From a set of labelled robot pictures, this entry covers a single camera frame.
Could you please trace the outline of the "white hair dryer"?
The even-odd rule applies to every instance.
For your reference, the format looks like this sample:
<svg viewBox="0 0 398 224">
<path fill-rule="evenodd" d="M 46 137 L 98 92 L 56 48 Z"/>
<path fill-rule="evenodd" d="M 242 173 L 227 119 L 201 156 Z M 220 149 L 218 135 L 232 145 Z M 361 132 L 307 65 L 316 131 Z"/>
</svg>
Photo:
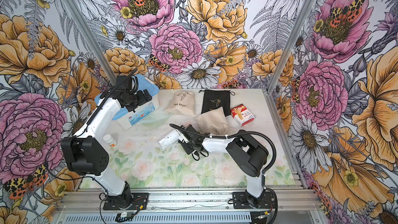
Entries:
<svg viewBox="0 0 398 224">
<path fill-rule="evenodd" d="M 195 161 L 200 160 L 200 154 L 193 148 L 192 143 L 189 141 L 188 136 L 179 130 L 172 130 L 164 138 L 159 140 L 159 144 L 162 149 L 179 143 L 186 154 L 191 155 Z"/>
</svg>

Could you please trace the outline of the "beige cloth bag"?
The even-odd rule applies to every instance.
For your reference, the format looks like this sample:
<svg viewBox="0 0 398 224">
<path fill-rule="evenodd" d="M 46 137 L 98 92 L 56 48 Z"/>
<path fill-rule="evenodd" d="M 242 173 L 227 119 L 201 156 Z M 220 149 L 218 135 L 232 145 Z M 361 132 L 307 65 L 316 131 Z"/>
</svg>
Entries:
<svg viewBox="0 0 398 224">
<path fill-rule="evenodd" d="M 209 133 L 214 135 L 233 135 L 238 132 L 238 129 L 229 125 L 227 118 L 224 115 L 223 107 L 208 111 L 197 117 L 194 117 L 202 133 Z"/>
<path fill-rule="evenodd" d="M 170 104 L 166 107 L 167 113 L 176 115 L 195 115 L 195 93 L 191 91 L 177 91 Z"/>
</svg>

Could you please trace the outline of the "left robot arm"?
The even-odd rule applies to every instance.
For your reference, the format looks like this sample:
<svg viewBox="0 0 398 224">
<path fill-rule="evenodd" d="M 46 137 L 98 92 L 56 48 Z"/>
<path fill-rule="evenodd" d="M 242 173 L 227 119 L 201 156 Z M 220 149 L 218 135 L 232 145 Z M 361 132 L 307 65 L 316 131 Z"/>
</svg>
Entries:
<svg viewBox="0 0 398 224">
<path fill-rule="evenodd" d="M 145 88 L 147 80 L 133 73 L 117 77 L 116 85 L 99 96 L 99 102 L 83 127 L 72 137 L 61 141 L 66 165 L 71 172 L 91 178 L 105 191 L 105 210 L 133 208 L 129 184 L 116 175 L 109 165 L 105 131 L 114 116 L 125 108 L 128 112 L 151 101 Z"/>
</svg>

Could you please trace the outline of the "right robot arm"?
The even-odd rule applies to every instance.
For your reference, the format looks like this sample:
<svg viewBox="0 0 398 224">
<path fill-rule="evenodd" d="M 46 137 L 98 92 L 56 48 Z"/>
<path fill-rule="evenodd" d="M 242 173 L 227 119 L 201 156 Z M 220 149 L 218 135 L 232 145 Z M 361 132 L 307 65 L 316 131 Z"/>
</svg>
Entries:
<svg viewBox="0 0 398 224">
<path fill-rule="evenodd" d="M 247 181 L 246 200 L 235 200 L 252 208 L 264 202 L 265 173 L 276 160 L 276 148 L 264 134 L 240 130 L 232 135 L 202 134 L 192 125 L 170 125 L 177 131 L 178 143 L 198 161 L 212 152 L 227 153 L 244 172 Z"/>
</svg>

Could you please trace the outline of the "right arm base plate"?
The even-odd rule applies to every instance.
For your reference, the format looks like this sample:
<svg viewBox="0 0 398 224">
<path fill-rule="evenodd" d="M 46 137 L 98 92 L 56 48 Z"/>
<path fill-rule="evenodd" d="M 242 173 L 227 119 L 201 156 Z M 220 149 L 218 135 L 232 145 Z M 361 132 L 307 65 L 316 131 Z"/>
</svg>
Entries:
<svg viewBox="0 0 398 224">
<path fill-rule="evenodd" d="M 276 208 L 276 194 L 270 191 L 264 191 L 258 198 L 250 195 L 248 192 L 233 192 L 230 203 L 235 209 L 274 209 Z"/>
</svg>

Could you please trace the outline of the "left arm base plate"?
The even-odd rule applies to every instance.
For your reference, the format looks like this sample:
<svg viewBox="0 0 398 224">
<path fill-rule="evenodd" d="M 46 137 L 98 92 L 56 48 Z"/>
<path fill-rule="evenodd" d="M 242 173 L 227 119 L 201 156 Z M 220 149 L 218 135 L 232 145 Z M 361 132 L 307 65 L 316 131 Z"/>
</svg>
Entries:
<svg viewBox="0 0 398 224">
<path fill-rule="evenodd" d="M 148 193 L 130 193 L 130 195 L 106 196 L 103 210 L 138 211 L 147 208 Z"/>
</svg>

